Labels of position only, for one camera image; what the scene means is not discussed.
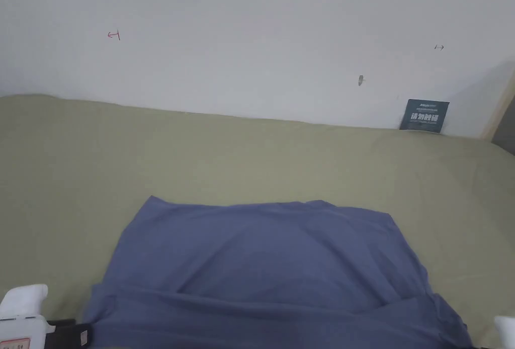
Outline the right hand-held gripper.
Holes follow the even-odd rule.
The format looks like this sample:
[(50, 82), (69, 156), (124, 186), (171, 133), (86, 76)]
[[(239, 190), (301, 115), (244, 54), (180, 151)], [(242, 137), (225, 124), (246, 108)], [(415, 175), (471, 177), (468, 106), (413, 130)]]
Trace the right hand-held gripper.
[(496, 316), (494, 318), (494, 324), (499, 335), (501, 348), (515, 348), (514, 316)]

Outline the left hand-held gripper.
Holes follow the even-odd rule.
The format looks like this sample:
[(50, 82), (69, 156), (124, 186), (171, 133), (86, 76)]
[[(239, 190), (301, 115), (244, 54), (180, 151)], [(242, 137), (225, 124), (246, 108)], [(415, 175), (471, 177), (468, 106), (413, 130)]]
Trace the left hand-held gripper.
[(93, 325), (74, 319), (47, 320), (42, 303), (46, 284), (10, 289), (1, 302), (1, 348), (89, 348)]

